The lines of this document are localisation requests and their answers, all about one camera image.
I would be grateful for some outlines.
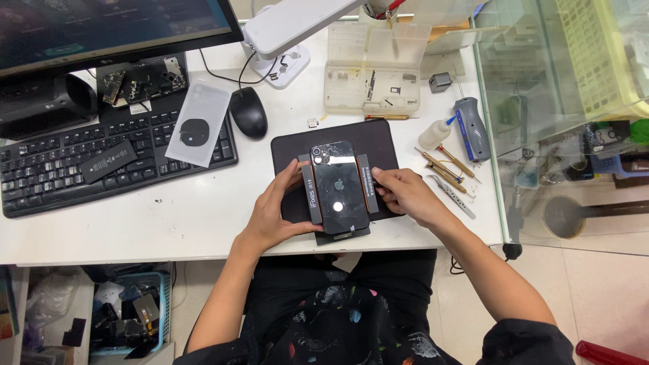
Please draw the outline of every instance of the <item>glass display case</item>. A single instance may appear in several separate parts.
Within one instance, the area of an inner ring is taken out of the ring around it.
[[[649,255],[649,0],[491,0],[475,46],[506,240]]]

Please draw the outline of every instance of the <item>computer monitor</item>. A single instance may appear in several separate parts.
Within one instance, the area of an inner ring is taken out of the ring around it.
[[[2,0],[0,82],[242,40],[228,0]]]

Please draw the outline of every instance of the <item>keyboard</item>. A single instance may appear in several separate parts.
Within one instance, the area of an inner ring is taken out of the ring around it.
[[[227,115],[208,168],[165,157],[179,112],[100,123],[0,147],[3,214],[17,218],[70,207],[238,162]],[[125,140],[138,159],[86,183],[79,165]]]

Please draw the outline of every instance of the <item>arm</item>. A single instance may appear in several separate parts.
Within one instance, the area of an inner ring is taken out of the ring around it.
[[[388,208],[430,229],[455,257],[482,304],[496,321],[508,318],[556,325],[539,292],[491,251],[442,203],[412,170],[372,170]]]
[[[250,280],[259,258],[266,250],[297,234],[323,230],[311,222],[292,224],[280,215],[284,192],[299,183],[302,164],[293,160],[255,202],[250,221],[234,239],[225,267],[194,325],[188,353],[239,337]]]

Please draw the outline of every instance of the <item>white desk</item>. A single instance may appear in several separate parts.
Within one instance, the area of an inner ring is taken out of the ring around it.
[[[233,125],[239,152],[239,164],[219,170],[191,175],[148,188],[95,201],[8,220],[0,218],[0,264],[48,266],[60,264],[104,264],[163,260],[199,260],[226,258],[234,237],[245,227],[255,199],[273,179],[271,140],[276,136],[307,131],[306,121],[322,118],[324,67],[326,62],[326,29],[303,43],[311,51],[310,65],[285,90],[275,90],[265,82],[256,87],[268,116],[268,134],[252,141]],[[219,75],[236,78],[245,62],[239,44],[222,45],[204,50],[210,69]],[[472,49],[462,55],[467,76],[462,78],[466,95],[480,97]],[[190,79],[201,77],[219,82],[204,71],[198,51],[187,53]],[[246,71],[244,80],[258,80]],[[449,118],[459,91],[456,86],[442,94],[432,95],[421,81],[422,107],[415,114],[421,118],[391,121],[390,127],[401,168],[411,168],[421,175],[432,174],[425,159],[414,150],[419,134],[433,121]],[[334,127],[362,120],[361,116],[329,115],[319,128]],[[458,158],[466,158],[457,127],[444,141]],[[444,159],[433,152],[433,156]],[[460,195],[475,212],[471,220],[434,183],[425,178],[433,191],[469,229],[486,244],[502,243],[498,204],[491,163],[476,167],[483,182],[477,185],[467,179],[471,190],[477,186],[475,201]],[[439,247],[441,242],[407,216],[370,224],[372,234],[344,242],[318,247],[313,234],[294,237],[268,251],[268,255],[313,252],[372,251]]]

